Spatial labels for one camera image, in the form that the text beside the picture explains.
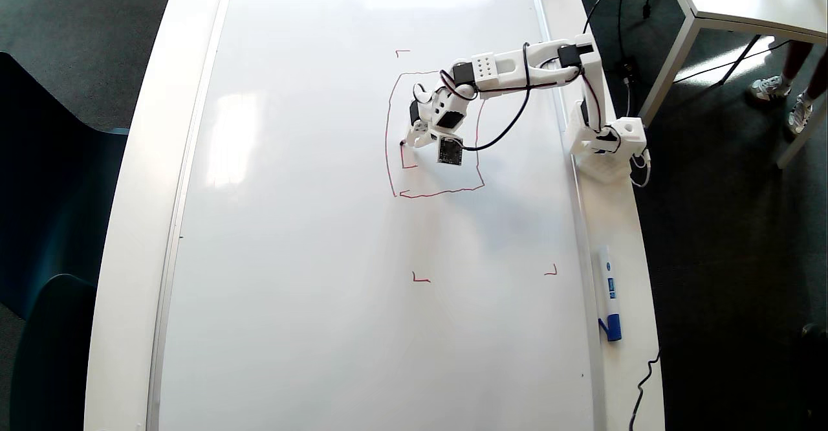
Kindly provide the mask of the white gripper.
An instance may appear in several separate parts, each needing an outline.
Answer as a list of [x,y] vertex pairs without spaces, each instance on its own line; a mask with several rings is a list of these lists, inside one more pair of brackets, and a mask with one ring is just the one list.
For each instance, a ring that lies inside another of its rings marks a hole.
[[468,100],[461,93],[467,89],[442,86],[426,94],[422,84],[412,87],[411,127],[402,140],[403,147],[434,146],[440,151],[447,135],[455,134],[466,117]]

